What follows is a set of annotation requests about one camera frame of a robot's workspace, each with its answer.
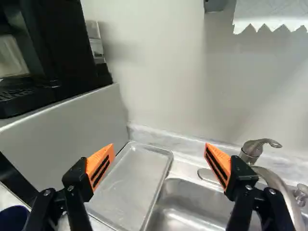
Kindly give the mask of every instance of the sink faucet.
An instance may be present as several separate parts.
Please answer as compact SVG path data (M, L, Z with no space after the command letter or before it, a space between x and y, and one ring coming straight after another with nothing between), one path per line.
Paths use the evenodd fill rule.
M264 167L254 166L263 152L263 145L268 143L273 148L281 148L282 145L272 139L251 140L244 143L239 157L265 180L269 187L279 190L285 200L292 222L296 231L305 231L305 224L299 206L305 205L308 198L308 187L298 184L298 189L290 191L286 183L273 171Z

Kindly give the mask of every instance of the coffee maker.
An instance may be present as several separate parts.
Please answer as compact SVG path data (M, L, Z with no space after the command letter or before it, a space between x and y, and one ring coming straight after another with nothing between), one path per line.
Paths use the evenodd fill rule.
M1 0L0 118L109 84L79 0Z

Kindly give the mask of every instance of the white wall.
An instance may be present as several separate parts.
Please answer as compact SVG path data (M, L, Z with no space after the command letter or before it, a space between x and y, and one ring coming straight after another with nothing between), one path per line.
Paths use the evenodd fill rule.
M109 69L133 123L242 144L273 138L308 151L308 35L233 35L234 2L83 0L101 23Z

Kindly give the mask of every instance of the faucet spout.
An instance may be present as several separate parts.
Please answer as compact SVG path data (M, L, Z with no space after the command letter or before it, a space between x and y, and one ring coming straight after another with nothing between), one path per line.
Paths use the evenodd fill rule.
M292 222L296 231L305 231L305 224L292 192L284 181L273 171L259 166L251 166L251 168L265 180L269 187L279 190L289 210Z

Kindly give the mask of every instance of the aluminum baking sheet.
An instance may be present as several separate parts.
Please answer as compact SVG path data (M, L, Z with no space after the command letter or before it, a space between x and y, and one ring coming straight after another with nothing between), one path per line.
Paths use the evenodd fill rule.
M141 230L172 159L165 149L129 142L86 205L89 214L115 230Z

